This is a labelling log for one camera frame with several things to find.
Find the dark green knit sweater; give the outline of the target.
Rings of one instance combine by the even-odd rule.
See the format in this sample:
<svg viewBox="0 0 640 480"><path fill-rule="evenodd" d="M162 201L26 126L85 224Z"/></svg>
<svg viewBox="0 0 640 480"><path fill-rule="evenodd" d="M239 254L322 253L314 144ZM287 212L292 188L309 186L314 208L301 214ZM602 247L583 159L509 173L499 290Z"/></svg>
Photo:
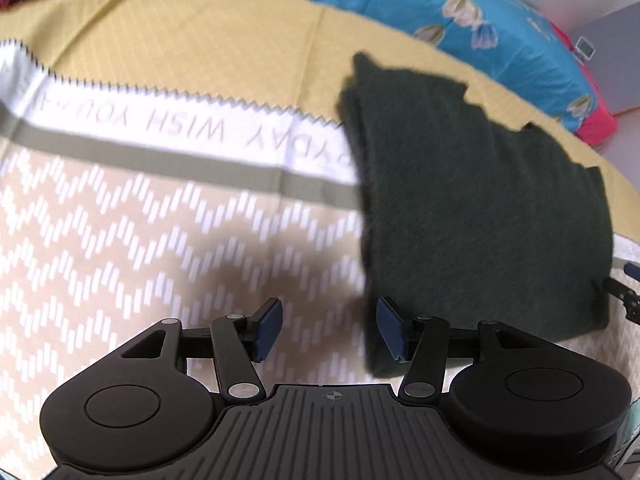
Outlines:
<svg viewBox="0 0 640 480"><path fill-rule="evenodd" d="M466 90L352 60L338 109L360 181L369 301L553 342L603 330L613 228L601 171L534 124L493 122Z"/></svg>

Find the yellow and white patterned bedspread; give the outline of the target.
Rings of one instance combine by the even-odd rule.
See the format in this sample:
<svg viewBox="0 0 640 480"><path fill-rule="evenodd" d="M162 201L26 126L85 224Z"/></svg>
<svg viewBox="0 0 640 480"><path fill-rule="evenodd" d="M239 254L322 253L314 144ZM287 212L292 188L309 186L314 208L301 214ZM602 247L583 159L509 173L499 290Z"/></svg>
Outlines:
<svg viewBox="0 0 640 480"><path fill-rule="evenodd" d="M365 384L359 191L336 103L355 53L464 82L601 169L614 261L639 194L468 64L307 0L32 0L1 14L1 466L54 466L46 397L161 318L283 302L266 384Z"/></svg>

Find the small white digital clock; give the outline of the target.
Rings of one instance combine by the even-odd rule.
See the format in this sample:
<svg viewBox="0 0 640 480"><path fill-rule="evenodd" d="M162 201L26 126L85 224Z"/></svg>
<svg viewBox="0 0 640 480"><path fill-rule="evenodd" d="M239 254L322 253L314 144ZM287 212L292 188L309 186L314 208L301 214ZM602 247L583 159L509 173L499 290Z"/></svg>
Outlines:
<svg viewBox="0 0 640 480"><path fill-rule="evenodd" d="M590 61L596 53L596 47L585 36L577 39L574 50L585 61Z"/></svg>

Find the grey board against wall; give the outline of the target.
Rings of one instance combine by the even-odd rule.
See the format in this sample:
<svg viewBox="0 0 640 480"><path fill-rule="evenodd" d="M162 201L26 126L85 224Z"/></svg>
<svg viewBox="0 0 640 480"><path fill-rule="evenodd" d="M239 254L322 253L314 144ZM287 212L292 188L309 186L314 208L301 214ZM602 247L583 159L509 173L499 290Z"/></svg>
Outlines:
<svg viewBox="0 0 640 480"><path fill-rule="evenodd" d="M587 66L608 110L622 114L639 107L640 3L625 6L568 33L596 49Z"/></svg>

